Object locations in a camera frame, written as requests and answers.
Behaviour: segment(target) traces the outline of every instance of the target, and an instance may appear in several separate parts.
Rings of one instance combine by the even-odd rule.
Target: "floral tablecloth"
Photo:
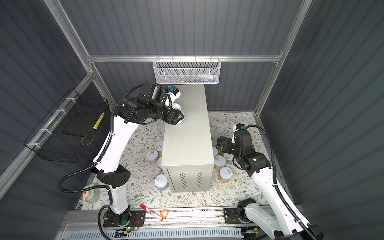
[[[216,146],[220,136],[232,137],[232,127],[237,123],[255,124],[252,113],[209,113],[212,145]],[[233,164],[226,165],[234,172],[229,183],[218,180],[218,170],[215,168],[211,178],[211,187],[205,192],[172,193],[170,187],[159,191],[154,185],[154,179],[162,174],[157,164],[145,160],[145,153],[154,148],[158,141],[164,138],[165,123],[158,120],[149,125],[140,125],[133,133],[120,164],[131,172],[126,184],[127,200],[132,209],[139,208],[143,203],[147,207],[202,207],[236,205],[238,201],[252,197],[259,204],[268,204],[266,198],[248,177],[245,171],[237,169]],[[268,157],[260,133],[256,128],[250,128],[253,144],[260,152]],[[95,178],[94,183],[101,184]],[[95,204],[85,203],[82,210],[100,209],[109,203],[106,190],[100,191],[100,199]]]

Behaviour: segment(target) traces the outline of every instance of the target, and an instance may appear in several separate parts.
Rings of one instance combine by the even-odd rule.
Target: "red marker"
[[[152,211],[151,209],[147,208],[144,204],[140,204],[140,207],[147,211],[147,213],[151,214],[155,218],[159,219],[160,221],[163,221],[163,218],[158,214],[157,212]]]

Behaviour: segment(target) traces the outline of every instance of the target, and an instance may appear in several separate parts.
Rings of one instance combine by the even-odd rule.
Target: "orange ring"
[[[163,209],[163,210],[161,210],[161,212],[160,212],[160,217],[162,217],[162,218],[167,218],[167,216],[168,216],[168,210],[167,210],[167,209]]]

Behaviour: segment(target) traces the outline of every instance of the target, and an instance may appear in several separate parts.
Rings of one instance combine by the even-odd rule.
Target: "gray wall panel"
[[[299,0],[61,1],[91,55],[273,55]]]
[[[152,63],[95,63],[113,98],[133,86],[155,82]],[[206,84],[209,111],[254,110],[274,63],[222,63],[220,82]]]
[[[295,202],[328,239],[384,226],[383,12],[314,1],[261,115]]]
[[[43,1],[0,1],[0,55],[2,173],[86,71]],[[79,169],[77,164],[34,157],[0,200],[1,238],[53,239],[79,198],[58,191],[56,183]],[[83,187],[88,176],[69,179],[64,186]]]

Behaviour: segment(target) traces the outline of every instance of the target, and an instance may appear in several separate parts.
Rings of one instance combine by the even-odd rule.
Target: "yellow object in basket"
[[[104,113],[102,113],[99,117],[99,119],[97,120],[97,122],[95,123],[95,126],[93,126],[93,129],[97,129],[101,123],[101,120],[103,119],[104,117]]]

